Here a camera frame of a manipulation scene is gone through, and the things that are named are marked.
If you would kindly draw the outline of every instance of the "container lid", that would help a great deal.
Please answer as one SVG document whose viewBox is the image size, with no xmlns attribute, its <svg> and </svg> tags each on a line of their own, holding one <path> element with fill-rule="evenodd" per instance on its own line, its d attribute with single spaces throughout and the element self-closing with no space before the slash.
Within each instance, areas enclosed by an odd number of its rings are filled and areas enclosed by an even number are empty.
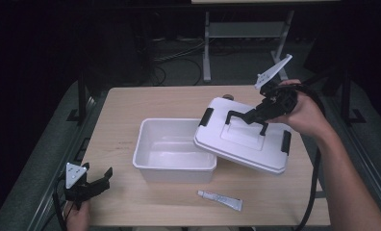
<svg viewBox="0 0 381 231">
<path fill-rule="evenodd" d="M 252 109 L 236 101 L 215 98 L 196 130 L 194 142 L 229 161 L 281 174 L 286 169 L 290 150 L 290 126 L 270 123 L 262 136 L 262 124 L 247 124 L 236 116 L 226 122 L 229 111 L 244 114 Z"/>
</svg>

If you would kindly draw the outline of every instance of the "human arm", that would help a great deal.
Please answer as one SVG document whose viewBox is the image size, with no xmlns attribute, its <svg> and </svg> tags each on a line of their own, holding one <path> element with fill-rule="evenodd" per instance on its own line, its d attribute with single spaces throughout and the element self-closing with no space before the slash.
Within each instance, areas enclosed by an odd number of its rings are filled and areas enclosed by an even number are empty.
<svg viewBox="0 0 381 231">
<path fill-rule="evenodd" d="M 287 81 L 283 84 L 294 84 Z M 315 139 L 320 150 L 328 209 L 334 230 L 381 230 L 381 212 L 357 173 L 338 134 L 317 104 L 303 93 L 288 115 L 270 122 L 282 122 Z"/>
<path fill-rule="evenodd" d="M 89 230 L 89 215 L 90 203 L 89 200 L 83 201 L 80 210 L 77 206 L 67 201 L 64 207 L 64 220 L 68 231 L 87 231 Z"/>
</svg>

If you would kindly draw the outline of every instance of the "human hand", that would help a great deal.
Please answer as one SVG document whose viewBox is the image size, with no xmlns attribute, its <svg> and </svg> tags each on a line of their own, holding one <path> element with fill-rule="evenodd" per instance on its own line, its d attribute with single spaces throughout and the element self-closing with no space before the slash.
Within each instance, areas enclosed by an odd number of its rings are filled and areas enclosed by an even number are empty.
<svg viewBox="0 0 381 231">
<path fill-rule="evenodd" d="M 67 201 L 64 206 L 63 215 L 68 231 L 87 231 L 89 230 L 89 200 L 83 201 L 80 206 L 80 210 L 77 206 L 71 202 Z"/>
<path fill-rule="evenodd" d="M 290 84 L 300 84 L 300 81 L 287 80 L 280 85 Z M 297 93 L 297 104 L 290 114 L 278 116 L 268 122 L 285 123 L 296 132 L 313 138 L 333 131 L 316 102 L 302 92 Z"/>
</svg>

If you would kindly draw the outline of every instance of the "wooden table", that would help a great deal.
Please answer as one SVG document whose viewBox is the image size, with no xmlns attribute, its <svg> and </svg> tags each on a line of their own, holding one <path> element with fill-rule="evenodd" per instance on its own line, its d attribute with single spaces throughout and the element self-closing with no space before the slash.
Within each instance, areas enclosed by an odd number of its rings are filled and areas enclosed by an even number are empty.
<svg viewBox="0 0 381 231">
<path fill-rule="evenodd" d="M 109 167 L 114 169 L 111 188 L 91 200 L 91 225 L 297 225 L 307 207 L 313 168 L 296 132 L 292 132 L 287 170 L 279 176 L 218 158 L 209 184 L 147 183 L 133 166 L 144 119 L 201 118 L 211 100 L 224 94 L 252 106 L 262 99 L 253 86 L 110 90 L 84 158 L 84 163 L 90 163 L 89 182 L 101 178 Z M 198 190 L 240 198 L 242 211 L 203 199 L 197 195 Z M 316 199 L 307 224 L 330 224 L 325 198 Z"/>
</svg>

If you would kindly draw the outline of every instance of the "white tube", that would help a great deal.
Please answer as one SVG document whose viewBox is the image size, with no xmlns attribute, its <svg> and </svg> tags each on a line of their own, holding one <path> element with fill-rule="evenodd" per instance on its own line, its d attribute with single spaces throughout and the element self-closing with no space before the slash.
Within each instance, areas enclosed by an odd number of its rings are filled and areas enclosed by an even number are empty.
<svg viewBox="0 0 381 231">
<path fill-rule="evenodd" d="M 197 194 L 203 198 L 214 200 L 221 204 L 227 205 L 234 210 L 241 211 L 242 200 L 240 199 L 205 191 L 198 191 Z"/>
</svg>

